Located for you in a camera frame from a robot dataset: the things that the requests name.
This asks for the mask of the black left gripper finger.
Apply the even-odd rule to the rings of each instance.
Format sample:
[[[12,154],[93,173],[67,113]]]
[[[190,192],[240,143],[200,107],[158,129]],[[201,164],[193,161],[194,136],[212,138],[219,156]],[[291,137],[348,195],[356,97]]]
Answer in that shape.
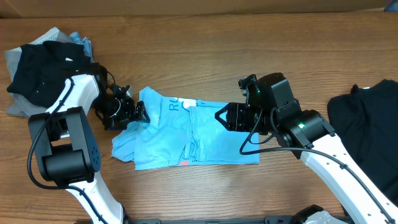
[[[147,114],[133,114],[129,119],[127,126],[132,123],[143,123],[148,124],[150,123],[150,118]]]
[[[147,114],[146,107],[145,107],[145,104],[143,101],[137,102],[137,105],[134,110],[134,114]]]

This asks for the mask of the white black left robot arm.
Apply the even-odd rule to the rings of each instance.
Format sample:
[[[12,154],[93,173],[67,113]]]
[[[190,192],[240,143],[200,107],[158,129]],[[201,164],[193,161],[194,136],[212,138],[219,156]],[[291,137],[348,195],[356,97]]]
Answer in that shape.
[[[72,194],[92,223],[132,220],[100,174],[100,149],[86,117],[88,111],[94,108],[106,130],[124,130],[132,121],[150,122],[144,102],[131,98],[130,86],[108,82],[113,79],[99,63],[74,71],[58,100],[28,122],[32,138],[29,178],[42,189]]]

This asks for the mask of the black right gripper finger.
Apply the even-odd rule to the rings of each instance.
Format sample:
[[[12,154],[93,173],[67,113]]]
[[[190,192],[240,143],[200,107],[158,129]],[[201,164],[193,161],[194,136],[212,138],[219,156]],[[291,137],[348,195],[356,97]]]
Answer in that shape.
[[[232,103],[228,103],[226,106],[224,106],[222,109],[220,109],[219,111],[217,111],[215,113],[215,117],[220,117],[224,113],[228,114],[229,111],[231,110],[231,106],[232,106]]]
[[[231,119],[229,112],[217,111],[215,113],[215,119],[226,129],[231,129]]]

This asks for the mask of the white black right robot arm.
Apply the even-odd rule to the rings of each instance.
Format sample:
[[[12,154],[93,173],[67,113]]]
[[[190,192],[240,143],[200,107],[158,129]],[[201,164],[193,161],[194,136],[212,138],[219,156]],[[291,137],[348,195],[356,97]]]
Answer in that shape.
[[[397,207],[351,158],[331,124],[297,100],[277,108],[228,103],[215,113],[228,131],[271,134],[316,173],[355,223],[397,223]]]

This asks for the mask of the light blue printed t-shirt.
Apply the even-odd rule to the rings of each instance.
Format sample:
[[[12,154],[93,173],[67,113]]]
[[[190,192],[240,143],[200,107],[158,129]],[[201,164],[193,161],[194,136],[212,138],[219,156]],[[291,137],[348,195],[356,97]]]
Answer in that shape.
[[[259,163],[259,146],[244,144],[247,133],[227,131],[215,119],[225,102],[163,96],[150,87],[139,92],[149,123],[133,121],[112,140],[112,156],[137,170],[170,166]]]

